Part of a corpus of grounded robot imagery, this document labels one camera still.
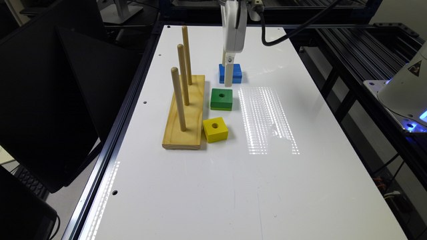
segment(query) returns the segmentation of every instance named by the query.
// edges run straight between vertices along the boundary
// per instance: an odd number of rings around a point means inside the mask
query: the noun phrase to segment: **wooden base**
[[[162,143],[162,147],[164,149],[200,149],[205,76],[192,75],[191,79],[193,81],[193,85],[188,86],[189,106],[184,105],[185,124],[187,130],[181,131],[179,128],[179,117],[175,94],[173,94]]]

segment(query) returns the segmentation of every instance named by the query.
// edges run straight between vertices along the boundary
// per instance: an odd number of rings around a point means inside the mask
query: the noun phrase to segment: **keyboard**
[[[41,184],[30,172],[28,172],[22,165],[18,167],[14,176],[20,180],[25,186],[27,186],[36,196],[45,200],[47,189]]]

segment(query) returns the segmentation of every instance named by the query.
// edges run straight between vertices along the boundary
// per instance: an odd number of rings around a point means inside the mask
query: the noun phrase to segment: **square block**
[[[226,67],[220,64],[220,83],[224,83],[225,72]],[[234,64],[233,66],[233,83],[242,83],[242,70],[240,69],[240,64]]]
[[[228,128],[222,117],[203,120],[203,129],[208,143],[226,140],[228,138]]]
[[[212,89],[211,110],[228,110],[233,107],[232,89]]]

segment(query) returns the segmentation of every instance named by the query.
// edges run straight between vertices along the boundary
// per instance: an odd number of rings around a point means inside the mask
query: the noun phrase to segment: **blue light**
[[[427,111],[425,111],[423,114],[421,114],[420,119],[427,122]]]
[[[417,124],[415,124],[415,123],[413,123],[413,124],[411,124],[412,125],[412,127],[407,127],[406,129],[408,130],[408,131],[412,131],[412,130],[414,130],[415,129],[415,127],[417,126]]]

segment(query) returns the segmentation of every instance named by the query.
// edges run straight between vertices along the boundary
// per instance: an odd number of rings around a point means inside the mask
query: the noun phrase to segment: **green block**
[[[226,109],[226,108],[223,108],[223,107],[211,107],[211,110],[231,111],[232,109]]]
[[[212,89],[211,109],[231,111],[233,107],[233,90]]]

